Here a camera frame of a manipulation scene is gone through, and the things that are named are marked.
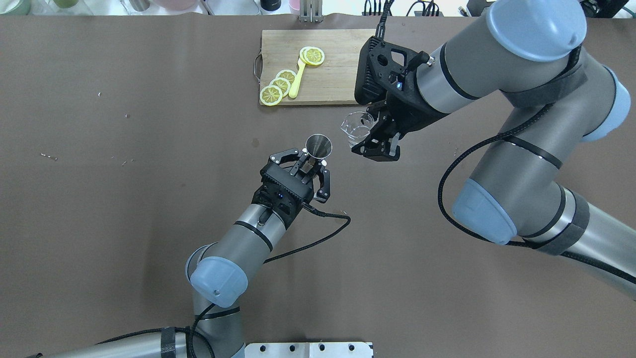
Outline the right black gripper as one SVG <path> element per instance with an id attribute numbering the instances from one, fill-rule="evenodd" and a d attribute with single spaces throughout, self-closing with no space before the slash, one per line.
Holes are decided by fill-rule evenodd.
<path id="1" fill-rule="evenodd" d="M 386 99 L 368 105 L 367 113 L 380 118 L 370 134 L 351 152 L 377 162 L 395 162 L 400 158 L 399 140 L 409 132 L 420 131 L 447 116 L 433 108 L 420 93 L 416 75 L 407 75 L 402 90 L 397 88 L 397 76 L 383 79 Z"/>

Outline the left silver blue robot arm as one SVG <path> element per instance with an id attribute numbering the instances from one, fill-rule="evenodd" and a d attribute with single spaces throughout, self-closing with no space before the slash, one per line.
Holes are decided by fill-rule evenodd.
<path id="1" fill-rule="evenodd" d="M 330 198 L 325 159 L 331 150 L 290 149 L 271 155 L 261 184 L 229 231 L 196 249 L 185 265 L 195 317 L 186 328 L 137 331 L 59 358 L 242 358 L 245 342 L 238 299 L 302 209 L 325 217 L 312 201 Z"/>

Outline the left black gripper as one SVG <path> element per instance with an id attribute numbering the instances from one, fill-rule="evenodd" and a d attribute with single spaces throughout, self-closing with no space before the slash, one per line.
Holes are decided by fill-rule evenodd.
<path id="1" fill-rule="evenodd" d="M 259 204 L 276 213 L 288 229 L 302 210 L 304 202 L 325 203 L 331 197 L 331 172 L 327 169 L 327 161 L 316 161 L 315 176 L 318 177 L 319 188 L 314 195 L 311 183 L 303 183 L 292 175 L 304 174 L 305 152 L 298 149 L 271 154 L 270 165 L 261 170 L 261 186 L 252 197 L 252 204 Z"/>

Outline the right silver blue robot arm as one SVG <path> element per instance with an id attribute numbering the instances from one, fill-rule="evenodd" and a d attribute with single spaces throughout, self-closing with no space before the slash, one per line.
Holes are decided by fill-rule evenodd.
<path id="1" fill-rule="evenodd" d="M 579 143 L 622 125 L 630 94 L 582 46 L 577 0 L 496 0 L 431 54 L 384 39 L 360 51 L 354 97 L 372 116 L 352 152 L 397 161 L 399 142 L 494 91 L 513 109 L 439 181 L 443 217 L 484 242 L 572 259 L 635 298 L 635 230 L 555 181 Z"/>

